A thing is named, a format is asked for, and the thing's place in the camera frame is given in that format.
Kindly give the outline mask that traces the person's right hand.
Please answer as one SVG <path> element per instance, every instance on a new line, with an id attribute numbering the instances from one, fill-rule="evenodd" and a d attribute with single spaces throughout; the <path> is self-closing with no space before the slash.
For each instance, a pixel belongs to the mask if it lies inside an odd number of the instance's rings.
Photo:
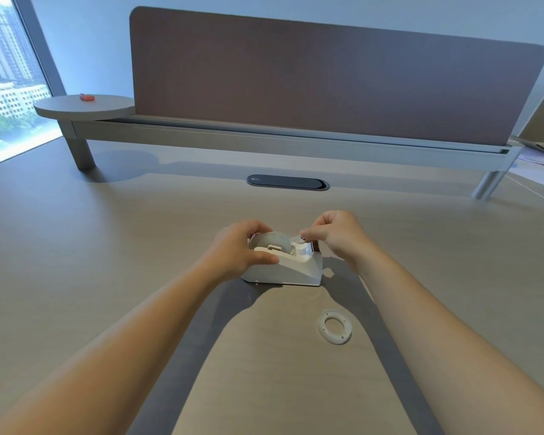
<path id="1" fill-rule="evenodd" d="M 349 211 L 340 212 L 338 227 L 341 248 L 331 250 L 331 252 L 344 260 L 355 273 L 358 273 L 358 265 L 363 263 L 368 250 L 375 244 L 370 240 L 355 215 Z"/>

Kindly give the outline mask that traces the window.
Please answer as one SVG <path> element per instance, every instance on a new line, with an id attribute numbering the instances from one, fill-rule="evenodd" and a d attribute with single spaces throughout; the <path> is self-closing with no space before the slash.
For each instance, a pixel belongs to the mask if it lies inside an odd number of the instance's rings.
<path id="1" fill-rule="evenodd" d="M 35 104 L 63 93 L 31 0 L 0 0 L 0 163 L 62 136 Z"/>

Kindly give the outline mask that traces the person's right forearm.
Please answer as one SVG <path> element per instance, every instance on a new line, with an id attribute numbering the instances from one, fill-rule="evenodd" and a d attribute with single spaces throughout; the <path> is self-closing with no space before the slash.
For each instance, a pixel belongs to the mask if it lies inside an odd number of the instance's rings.
<path id="1" fill-rule="evenodd" d="M 445 435 L 544 435 L 544 389 L 371 241 L 359 275 Z"/>

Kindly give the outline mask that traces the person's left hand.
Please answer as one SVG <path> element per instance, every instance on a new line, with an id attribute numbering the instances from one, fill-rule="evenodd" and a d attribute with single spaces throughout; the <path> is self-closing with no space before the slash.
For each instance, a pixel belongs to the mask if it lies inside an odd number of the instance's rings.
<path id="1" fill-rule="evenodd" d="M 199 260 L 199 267 L 216 282 L 243 275 L 249 266 L 248 241 L 256 233 L 268 233 L 271 228 L 259 220 L 241 220 L 222 229 L 210 248 Z"/>

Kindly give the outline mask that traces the white paper sheets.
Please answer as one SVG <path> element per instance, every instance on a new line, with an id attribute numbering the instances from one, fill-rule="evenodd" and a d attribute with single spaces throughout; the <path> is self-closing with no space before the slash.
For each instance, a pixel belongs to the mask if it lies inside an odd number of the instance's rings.
<path id="1" fill-rule="evenodd" d="M 523 147 L 509 172 L 544 185 L 544 153 Z"/>

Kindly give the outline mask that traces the grey metal desk rail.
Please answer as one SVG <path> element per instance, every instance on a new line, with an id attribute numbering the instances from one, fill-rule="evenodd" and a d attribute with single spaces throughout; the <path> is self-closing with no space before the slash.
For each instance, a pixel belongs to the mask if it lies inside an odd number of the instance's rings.
<path id="1" fill-rule="evenodd" d="M 390 165 L 484 172 L 471 196 L 485 201 L 518 159 L 522 147 L 486 146 L 377 136 L 305 137 L 272 130 L 232 130 L 223 124 L 129 116 L 87 121 L 78 115 L 56 118 L 79 169 L 94 168 L 87 140 L 197 148 Z"/>

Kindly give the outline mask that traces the white tape dispenser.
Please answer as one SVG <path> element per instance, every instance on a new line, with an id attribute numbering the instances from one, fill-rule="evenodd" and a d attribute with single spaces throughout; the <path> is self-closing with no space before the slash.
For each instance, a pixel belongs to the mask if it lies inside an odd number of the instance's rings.
<path id="1" fill-rule="evenodd" d="M 252 266 L 241 278 L 255 284 L 320 286 L 323 272 L 323 258 L 316 241 L 305 242 L 301 237 L 290 238 L 292 254 L 276 250 L 255 248 L 279 257 L 275 265 Z"/>

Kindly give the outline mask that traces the round grey side shelf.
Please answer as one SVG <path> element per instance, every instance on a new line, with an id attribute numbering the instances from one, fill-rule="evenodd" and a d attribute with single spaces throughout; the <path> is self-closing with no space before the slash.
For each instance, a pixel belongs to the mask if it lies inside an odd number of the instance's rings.
<path id="1" fill-rule="evenodd" d="M 54 96 L 34 104 L 38 116 L 55 121 L 106 121 L 136 113 L 134 99 L 121 95 L 96 94 L 94 101 L 79 95 Z"/>

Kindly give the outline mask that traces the clear tape roll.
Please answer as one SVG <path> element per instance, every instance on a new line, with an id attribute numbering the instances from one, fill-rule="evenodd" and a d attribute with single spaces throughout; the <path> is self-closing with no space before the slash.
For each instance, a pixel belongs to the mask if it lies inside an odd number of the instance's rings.
<path id="1" fill-rule="evenodd" d="M 265 248 L 292 254 L 292 242 L 288 235 L 279 232 L 256 233 L 248 242 L 250 249 Z"/>

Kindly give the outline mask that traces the person's left forearm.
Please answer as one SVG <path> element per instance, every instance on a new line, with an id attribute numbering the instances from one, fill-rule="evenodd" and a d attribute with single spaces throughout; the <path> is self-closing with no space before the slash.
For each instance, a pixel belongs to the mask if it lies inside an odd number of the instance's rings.
<path id="1" fill-rule="evenodd" d="M 206 297 L 244 270 L 208 264 L 161 287 L 0 418 L 0 435 L 123 435 Z"/>

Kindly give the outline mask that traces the brown desk divider panel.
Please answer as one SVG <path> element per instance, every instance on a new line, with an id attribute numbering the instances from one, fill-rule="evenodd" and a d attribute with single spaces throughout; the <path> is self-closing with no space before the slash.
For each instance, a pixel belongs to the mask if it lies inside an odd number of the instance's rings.
<path id="1" fill-rule="evenodd" d="M 143 7 L 129 17 L 140 115 L 506 144 L 544 46 Z"/>

